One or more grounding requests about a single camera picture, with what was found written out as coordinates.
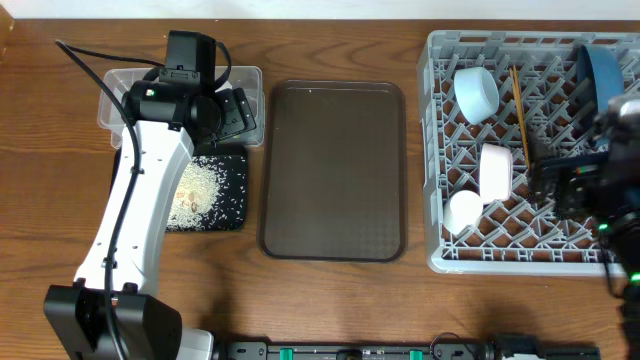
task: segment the gray dish rack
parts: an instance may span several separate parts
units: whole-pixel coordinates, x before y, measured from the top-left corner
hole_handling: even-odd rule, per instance
[[[588,154],[589,135],[580,120],[595,102],[577,104],[588,86],[576,84],[577,49],[610,49],[624,77],[625,91],[640,90],[640,34],[500,31],[434,31],[418,63],[420,121],[424,140],[424,223],[427,262],[440,273],[512,275],[603,274],[591,220],[559,221],[551,200],[527,202],[526,166],[509,68],[519,70],[525,122],[561,156]],[[483,66],[500,93],[495,115],[470,125],[453,91],[456,70]],[[443,205],[461,189],[478,189],[483,143],[505,146],[514,158],[513,193],[485,206],[480,225],[457,237],[442,226]],[[618,264],[612,274],[624,274]]]

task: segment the wooden chopstick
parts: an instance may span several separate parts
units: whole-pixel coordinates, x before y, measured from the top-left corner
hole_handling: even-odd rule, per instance
[[[527,128],[524,124],[524,110],[522,108],[522,99],[520,98],[520,82],[518,81],[518,70],[513,65],[513,69],[509,69],[513,86],[513,98],[516,101],[516,112],[518,113],[518,124],[520,125],[520,136],[522,136],[522,147],[524,148],[524,160],[529,169],[529,144],[527,142]]]

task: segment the white mug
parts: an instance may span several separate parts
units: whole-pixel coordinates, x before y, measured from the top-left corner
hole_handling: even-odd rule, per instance
[[[462,115],[473,125],[498,111],[500,95],[491,73],[483,67],[458,70],[453,89]]]
[[[482,216],[480,196],[469,190],[453,194],[444,206],[442,223],[449,232],[457,236],[467,226],[478,226]]]
[[[513,155],[511,150],[483,144],[480,152],[480,198],[483,204],[508,200],[511,196]]]

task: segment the brown tray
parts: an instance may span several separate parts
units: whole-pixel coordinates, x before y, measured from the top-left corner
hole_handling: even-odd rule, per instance
[[[271,97],[258,243],[388,262],[407,237],[405,106],[389,83],[286,81]]]

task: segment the wood grain surface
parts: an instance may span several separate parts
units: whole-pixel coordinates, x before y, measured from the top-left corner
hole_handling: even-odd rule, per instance
[[[618,301],[603,279],[441,275],[426,264],[416,63],[438,29],[640,31],[627,22],[19,20],[0,67],[0,357],[65,358],[43,311],[51,284],[71,284],[88,253],[111,178],[99,91],[53,43],[164,60],[171,29],[227,45],[235,65],[264,74],[265,96],[287,79],[390,81],[406,97],[409,244],[393,264],[278,261],[256,245],[263,148],[250,151],[242,231],[168,234],[158,298],[185,325],[225,339],[428,342],[443,331],[535,334],[593,343],[623,358]],[[87,58],[102,76],[131,67]]]

